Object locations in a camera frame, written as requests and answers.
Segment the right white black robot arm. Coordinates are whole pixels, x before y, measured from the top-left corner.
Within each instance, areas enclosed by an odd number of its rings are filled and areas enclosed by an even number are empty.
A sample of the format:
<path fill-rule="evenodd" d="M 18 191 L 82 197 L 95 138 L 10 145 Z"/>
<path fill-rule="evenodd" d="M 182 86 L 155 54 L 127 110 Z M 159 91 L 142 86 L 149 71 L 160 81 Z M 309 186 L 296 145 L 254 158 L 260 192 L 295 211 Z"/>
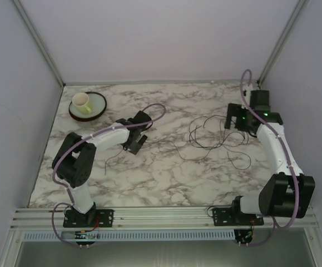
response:
<path fill-rule="evenodd" d="M 243 104 L 230 103 L 225 128 L 253 134 L 262 144 L 271 171 L 266 185 L 259 192 L 237 196 L 231 204 L 234 220 L 244 224 L 257 217 L 287 217 L 289 225 L 302 219 L 308 210 L 315 189 L 312 176 L 304 174 L 296 163 L 279 113 L 272 112 L 269 92 L 241 91 Z"/>

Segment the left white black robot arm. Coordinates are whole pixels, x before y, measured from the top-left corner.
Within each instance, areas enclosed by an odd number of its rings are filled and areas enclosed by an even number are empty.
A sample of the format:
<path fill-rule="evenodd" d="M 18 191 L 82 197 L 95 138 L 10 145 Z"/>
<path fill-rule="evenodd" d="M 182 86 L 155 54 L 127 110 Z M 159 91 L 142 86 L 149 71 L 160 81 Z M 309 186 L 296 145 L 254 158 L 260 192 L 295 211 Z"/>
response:
<path fill-rule="evenodd" d="M 126 151 L 137 154 L 147 136 L 142 133 L 153 124 L 151 117 L 139 111 L 135 117 L 119 119 L 99 134 L 82 137 L 69 133 L 52 163 L 52 179 L 67 189 L 72 206 L 67 212 L 67 222 L 89 225 L 97 216 L 96 204 L 92 200 L 87 180 L 89 179 L 97 150 L 107 150 L 121 145 Z"/>

